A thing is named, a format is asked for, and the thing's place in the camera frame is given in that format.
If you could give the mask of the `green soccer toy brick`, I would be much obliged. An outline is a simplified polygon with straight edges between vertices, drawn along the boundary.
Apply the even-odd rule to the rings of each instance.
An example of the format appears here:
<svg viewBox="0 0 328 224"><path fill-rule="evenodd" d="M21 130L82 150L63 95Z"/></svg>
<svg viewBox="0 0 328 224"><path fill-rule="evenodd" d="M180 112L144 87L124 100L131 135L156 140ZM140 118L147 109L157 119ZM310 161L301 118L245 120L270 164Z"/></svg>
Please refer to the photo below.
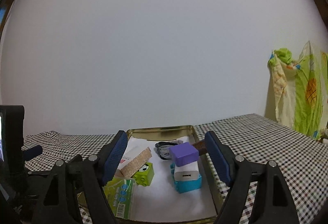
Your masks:
<svg viewBox="0 0 328 224"><path fill-rule="evenodd" d="M147 187L151 184L152 179L155 175L153 164L146 162L133 176L132 178L138 185Z"/></svg>

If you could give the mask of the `grey black object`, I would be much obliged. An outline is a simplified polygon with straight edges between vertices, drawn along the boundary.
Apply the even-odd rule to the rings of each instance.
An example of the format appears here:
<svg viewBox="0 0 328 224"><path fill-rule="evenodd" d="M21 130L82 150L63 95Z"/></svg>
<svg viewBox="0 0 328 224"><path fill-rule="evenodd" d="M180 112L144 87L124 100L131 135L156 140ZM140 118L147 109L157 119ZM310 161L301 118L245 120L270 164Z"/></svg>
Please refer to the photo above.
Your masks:
<svg viewBox="0 0 328 224"><path fill-rule="evenodd" d="M163 160L171 160L171 154L169 151L170 147L182 144L182 140L174 140L174 141L160 141L155 144L155 150L158 156Z"/></svg>

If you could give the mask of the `white charger adapter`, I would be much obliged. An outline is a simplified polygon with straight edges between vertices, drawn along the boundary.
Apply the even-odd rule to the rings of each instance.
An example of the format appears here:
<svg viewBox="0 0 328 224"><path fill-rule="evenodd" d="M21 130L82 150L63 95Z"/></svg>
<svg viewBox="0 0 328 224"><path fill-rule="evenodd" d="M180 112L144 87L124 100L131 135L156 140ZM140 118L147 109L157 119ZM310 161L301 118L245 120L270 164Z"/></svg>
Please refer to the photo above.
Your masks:
<svg viewBox="0 0 328 224"><path fill-rule="evenodd" d="M183 166L172 164L173 177L175 181L194 181L199 177L198 162L191 162Z"/></svg>

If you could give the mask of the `dark brown wooden block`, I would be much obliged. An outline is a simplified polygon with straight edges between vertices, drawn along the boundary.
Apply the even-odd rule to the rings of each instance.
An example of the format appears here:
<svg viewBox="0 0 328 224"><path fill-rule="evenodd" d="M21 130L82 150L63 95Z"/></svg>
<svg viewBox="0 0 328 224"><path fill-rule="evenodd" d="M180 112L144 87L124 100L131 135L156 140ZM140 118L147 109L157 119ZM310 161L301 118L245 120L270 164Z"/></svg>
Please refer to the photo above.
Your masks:
<svg viewBox="0 0 328 224"><path fill-rule="evenodd" d="M199 156L207 153L206 143L204 140L198 141L192 145L197 151Z"/></svg>

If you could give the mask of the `blue toy building brick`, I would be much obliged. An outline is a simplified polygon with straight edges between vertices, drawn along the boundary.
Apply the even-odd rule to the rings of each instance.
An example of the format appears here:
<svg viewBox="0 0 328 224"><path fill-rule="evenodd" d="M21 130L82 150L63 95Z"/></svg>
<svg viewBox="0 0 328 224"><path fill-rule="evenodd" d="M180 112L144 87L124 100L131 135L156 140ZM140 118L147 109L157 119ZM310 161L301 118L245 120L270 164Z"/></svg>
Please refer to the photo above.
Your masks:
<svg viewBox="0 0 328 224"><path fill-rule="evenodd" d="M172 179L173 179L173 185L175 187L175 190L178 193L186 193L186 192L190 192L190 191L197 190L197 189L201 188L201 186L202 186L202 176L201 176L201 174L199 174L198 179L194 180L194 181L175 181L175 179L173 177L172 164L170 164L171 176L172 176Z"/></svg>

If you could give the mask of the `purple rectangular block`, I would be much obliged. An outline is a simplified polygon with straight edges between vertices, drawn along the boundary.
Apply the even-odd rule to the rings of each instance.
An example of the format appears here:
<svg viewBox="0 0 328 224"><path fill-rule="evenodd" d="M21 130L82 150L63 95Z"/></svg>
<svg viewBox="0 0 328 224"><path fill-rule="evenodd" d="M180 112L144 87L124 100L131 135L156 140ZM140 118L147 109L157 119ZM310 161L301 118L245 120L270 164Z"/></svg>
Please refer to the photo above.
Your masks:
<svg viewBox="0 0 328 224"><path fill-rule="evenodd" d="M169 148L169 153L172 162L178 166L188 165L192 162L198 161L199 152L192 146L189 142L171 146Z"/></svg>

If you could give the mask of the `checkered tablecloth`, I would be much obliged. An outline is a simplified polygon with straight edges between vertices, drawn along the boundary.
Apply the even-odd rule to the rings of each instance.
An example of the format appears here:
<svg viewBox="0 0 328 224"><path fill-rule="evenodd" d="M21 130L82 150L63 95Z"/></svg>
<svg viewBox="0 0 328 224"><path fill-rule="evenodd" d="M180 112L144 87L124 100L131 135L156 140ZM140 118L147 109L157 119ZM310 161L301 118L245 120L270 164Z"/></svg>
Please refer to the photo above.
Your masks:
<svg viewBox="0 0 328 224"><path fill-rule="evenodd" d="M300 223L311 223L327 200L327 145L257 114L195 126L198 139L212 130L235 154L249 161L278 163L291 191ZM96 153L114 135L63 135L56 131L28 135L24 149L41 145L43 154L26 163L32 171L49 170L58 159Z"/></svg>

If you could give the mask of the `white paper tray liner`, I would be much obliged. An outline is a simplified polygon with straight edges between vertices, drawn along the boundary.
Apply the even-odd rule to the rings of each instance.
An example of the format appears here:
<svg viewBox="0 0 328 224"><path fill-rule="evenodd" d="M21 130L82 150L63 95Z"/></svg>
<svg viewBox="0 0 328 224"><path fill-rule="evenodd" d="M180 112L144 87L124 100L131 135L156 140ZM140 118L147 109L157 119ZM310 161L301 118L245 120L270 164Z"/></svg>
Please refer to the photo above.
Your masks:
<svg viewBox="0 0 328 224"><path fill-rule="evenodd" d="M150 148L155 175L147 187L136 185L133 191L130 219L144 222L183 222L216 215L210 188L202 162L198 161L202 187L186 193L175 190L170 160L161 159L155 150L155 141L130 137L127 151L138 145Z"/></svg>

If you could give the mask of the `gold metal tin tray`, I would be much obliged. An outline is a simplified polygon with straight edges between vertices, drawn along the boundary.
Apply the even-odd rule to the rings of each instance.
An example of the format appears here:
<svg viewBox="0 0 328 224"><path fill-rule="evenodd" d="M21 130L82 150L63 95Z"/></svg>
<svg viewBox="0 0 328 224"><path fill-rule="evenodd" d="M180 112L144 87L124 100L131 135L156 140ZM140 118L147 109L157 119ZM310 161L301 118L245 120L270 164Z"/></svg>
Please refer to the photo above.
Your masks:
<svg viewBox="0 0 328 224"><path fill-rule="evenodd" d="M127 131L128 138L135 137L137 139L144 139L148 141L155 141L155 143L160 141L173 141L176 139L182 139L183 141L188 141L194 143L199 141L198 135L191 125L184 126L172 126L172 127L153 127L153 128L137 128L130 129ZM118 223L213 223L219 213L219 209L222 206L223 200L222 196L217 189L215 178L212 175L211 161L206 155L200 156L198 161L202 162L204 171L207 178L207 183L211 191L212 200L215 205L216 215L204 219L197 219L193 221L183 221L183 222L144 222L144 221L134 221L129 219L118 218Z"/></svg>

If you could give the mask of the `brown wooden door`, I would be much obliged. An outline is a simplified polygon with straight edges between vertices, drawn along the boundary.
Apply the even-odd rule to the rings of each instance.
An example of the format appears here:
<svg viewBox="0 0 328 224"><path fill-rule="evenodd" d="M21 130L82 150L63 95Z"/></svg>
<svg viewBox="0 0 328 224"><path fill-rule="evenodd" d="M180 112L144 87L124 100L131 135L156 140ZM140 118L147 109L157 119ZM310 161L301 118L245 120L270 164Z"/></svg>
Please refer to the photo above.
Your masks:
<svg viewBox="0 0 328 224"><path fill-rule="evenodd" d="M6 20L9 14L9 11L11 10L11 7L15 0L6 0L2 5L1 5L1 13L0 13L0 21L1 21L1 26L0 26L0 37L2 36L3 29L6 24Z"/></svg>

